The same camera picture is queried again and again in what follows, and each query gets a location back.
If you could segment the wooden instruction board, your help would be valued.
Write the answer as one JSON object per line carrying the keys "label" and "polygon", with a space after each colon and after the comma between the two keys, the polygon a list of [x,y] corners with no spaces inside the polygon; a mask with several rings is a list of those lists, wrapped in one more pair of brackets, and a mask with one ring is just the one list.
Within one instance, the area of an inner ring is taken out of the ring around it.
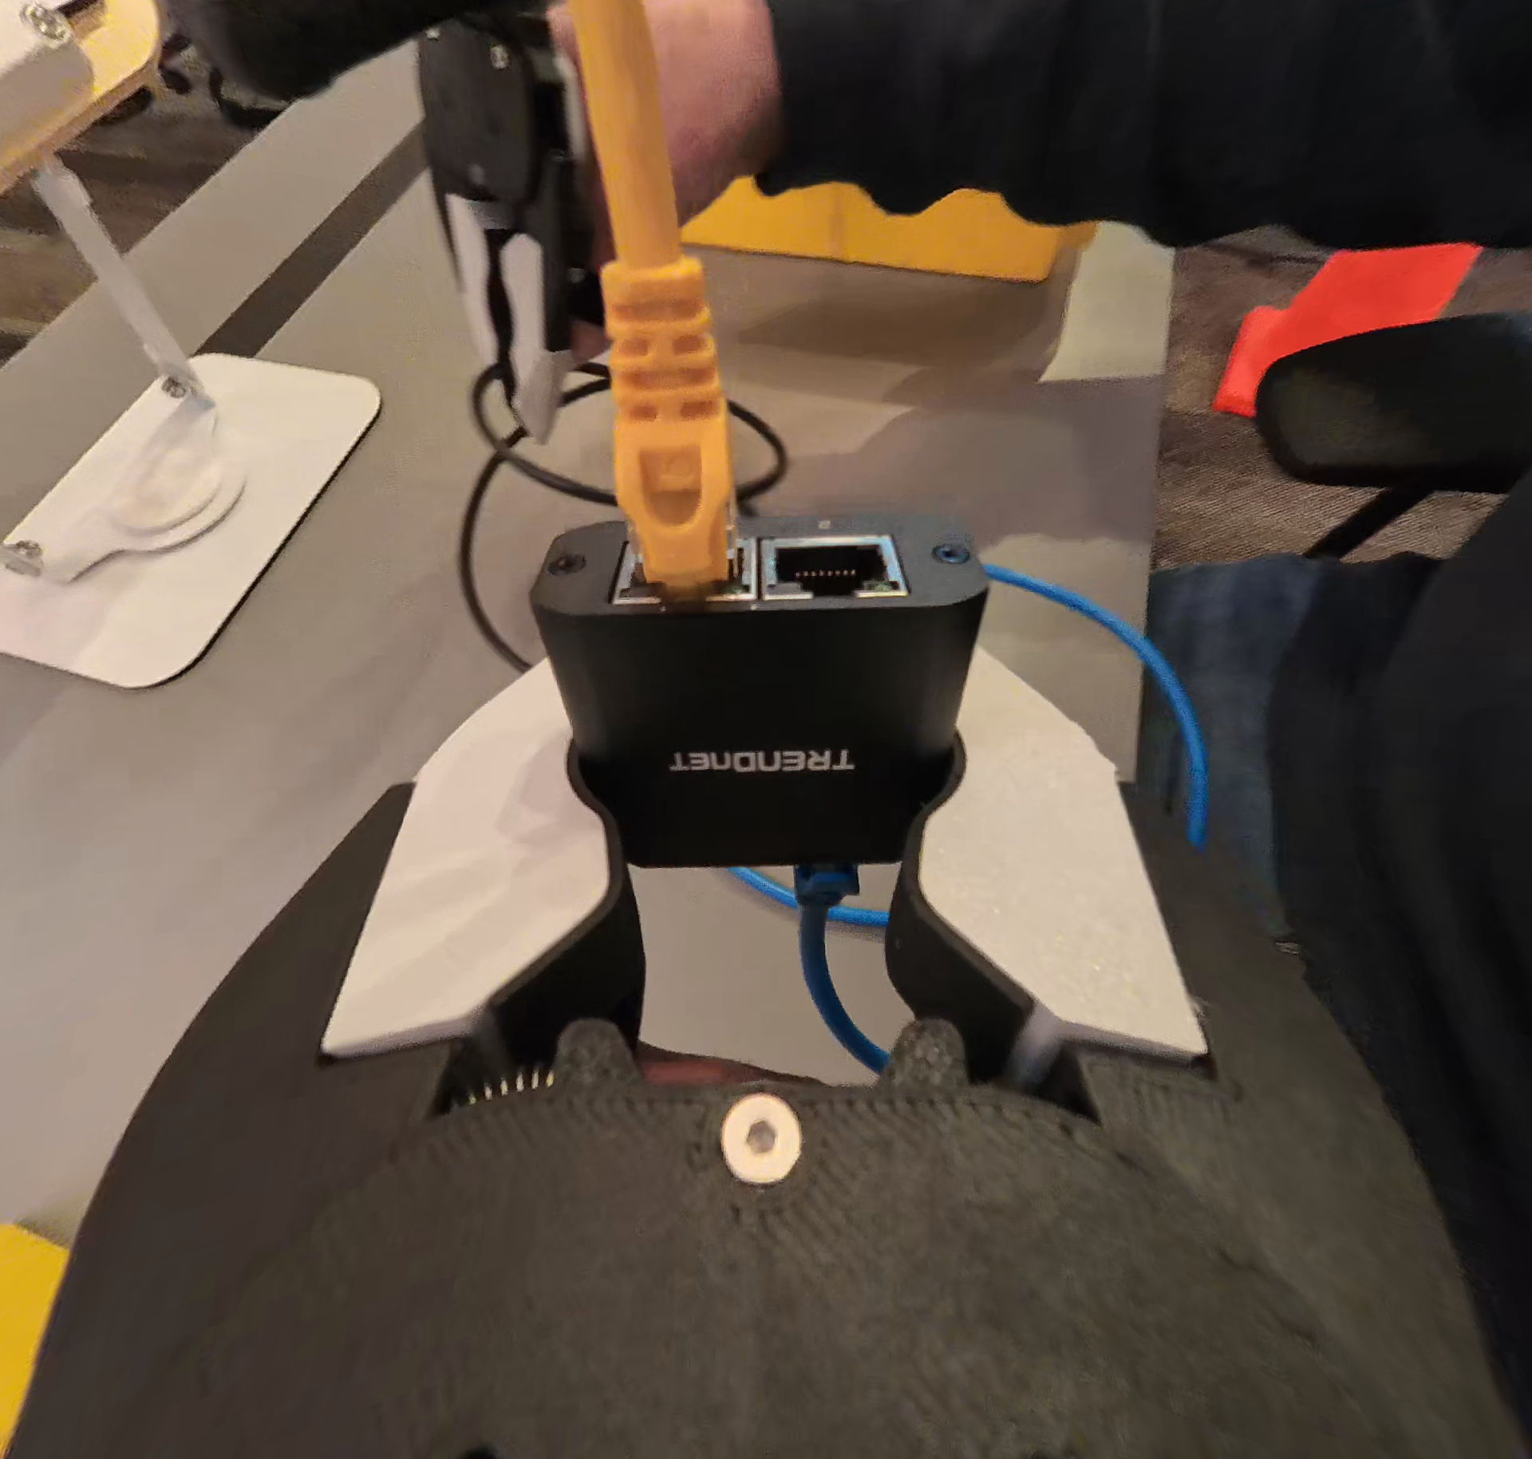
{"label": "wooden instruction board", "polygon": [[57,112],[47,131],[3,169],[3,188],[52,160],[110,108],[155,83],[159,59],[159,10],[155,0],[103,0],[78,23],[79,48],[90,62],[90,94]]}

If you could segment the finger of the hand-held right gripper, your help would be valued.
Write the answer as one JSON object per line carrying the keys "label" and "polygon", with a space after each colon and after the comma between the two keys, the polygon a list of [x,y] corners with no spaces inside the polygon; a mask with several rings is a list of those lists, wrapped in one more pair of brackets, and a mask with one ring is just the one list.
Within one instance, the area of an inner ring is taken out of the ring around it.
{"label": "finger of the hand-held right gripper", "polygon": [[499,206],[442,193],[442,230],[478,365],[509,367],[506,216]]}
{"label": "finger of the hand-held right gripper", "polygon": [[547,249],[526,230],[506,233],[501,287],[506,292],[501,391],[526,437],[541,445],[558,422],[575,355],[560,300],[564,283],[549,266]]}

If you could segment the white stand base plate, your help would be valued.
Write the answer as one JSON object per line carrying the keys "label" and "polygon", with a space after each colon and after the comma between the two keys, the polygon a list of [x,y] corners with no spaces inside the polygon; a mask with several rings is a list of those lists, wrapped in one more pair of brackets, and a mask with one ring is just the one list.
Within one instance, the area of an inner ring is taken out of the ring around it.
{"label": "white stand base plate", "polygon": [[[110,556],[75,583],[3,569],[4,658],[135,690],[177,679],[212,645],[382,407],[377,386],[354,375],[241,355],[190,360],[241,463],[241,499],[212,531],[175,549]],[[125,412],[146,415],[149,388]],[[115,468],[105,454],[90,458],[97,444],[52,491]],[[47,495],[4,543],[45,539],[59,514]]]}

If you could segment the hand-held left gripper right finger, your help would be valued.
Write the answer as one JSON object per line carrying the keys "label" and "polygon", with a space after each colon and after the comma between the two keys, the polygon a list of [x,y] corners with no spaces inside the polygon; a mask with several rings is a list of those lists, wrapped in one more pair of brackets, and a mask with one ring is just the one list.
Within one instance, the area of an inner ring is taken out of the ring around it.
{"label": "hand-held left gripper right finger", "polygon": [[1072,1048],[1208,1051],[1112,763],[983,648],[948,783],[910,829],[885,968],[978,1085],[1041,1086]]}

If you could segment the person's blue jeans legs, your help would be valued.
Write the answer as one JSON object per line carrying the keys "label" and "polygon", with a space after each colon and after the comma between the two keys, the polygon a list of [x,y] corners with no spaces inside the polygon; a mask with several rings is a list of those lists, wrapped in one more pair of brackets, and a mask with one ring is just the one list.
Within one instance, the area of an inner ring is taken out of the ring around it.
{"label": "person's blue jeans legs", "polygon": [[1206,752],[1206,844],[1235,874],[1260,932],[1291,939],[1280,897],[1270,712],[1284,660],[1313,616],[1319,645],[1391,645],[1439,561],[1265,553],[1160,569],[1148,590],[1148,639],[1183,684]]}

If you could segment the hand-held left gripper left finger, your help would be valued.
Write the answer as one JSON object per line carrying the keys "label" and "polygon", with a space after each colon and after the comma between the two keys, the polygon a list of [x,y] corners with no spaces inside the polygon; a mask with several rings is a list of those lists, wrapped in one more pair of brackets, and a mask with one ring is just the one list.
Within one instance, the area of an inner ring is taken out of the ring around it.
{"label": "hand-held left gripper left finger", "polygon": [[463,1041],[514,1074],[580,1020],[634,1046],[644,990],[621,842],[575,771],[554,675],[526,672],[420,768],[320,1051]]}

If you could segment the person's right hand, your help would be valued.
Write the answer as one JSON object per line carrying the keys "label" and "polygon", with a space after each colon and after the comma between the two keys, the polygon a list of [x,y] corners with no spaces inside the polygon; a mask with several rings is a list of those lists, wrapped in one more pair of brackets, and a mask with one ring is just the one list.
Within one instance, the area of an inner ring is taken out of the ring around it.
{"label": "person's right hand", "polygon": [[646,0],[677,216],[689,224],[780,150],[765,0]]}

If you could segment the yellow plastic bin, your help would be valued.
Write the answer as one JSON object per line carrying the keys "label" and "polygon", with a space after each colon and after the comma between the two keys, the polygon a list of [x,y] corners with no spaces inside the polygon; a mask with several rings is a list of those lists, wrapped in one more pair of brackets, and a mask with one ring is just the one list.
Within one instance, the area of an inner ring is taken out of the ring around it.
{"label": "yellow plastic bin", "polygon": [[680,226],[686,244],[938,276],[1041,283],[1096,224],[1033,224],[987,178],[1008,131],[943,85],[962,76],[964,21],[1026,0],[769,0],[788,98],[788,149]]}

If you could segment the black network switch box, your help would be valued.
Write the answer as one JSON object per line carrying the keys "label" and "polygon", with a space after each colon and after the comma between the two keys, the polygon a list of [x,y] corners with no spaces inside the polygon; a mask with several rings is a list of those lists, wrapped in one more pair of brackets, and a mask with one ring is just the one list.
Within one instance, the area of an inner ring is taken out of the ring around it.
{"label": "black network switch box", "polygon": [[529,611],[627,862],[885,864],[943,791],[984,611],[943,516],[757,516],[742,580],[665,599],[617,521],[560,533]]}

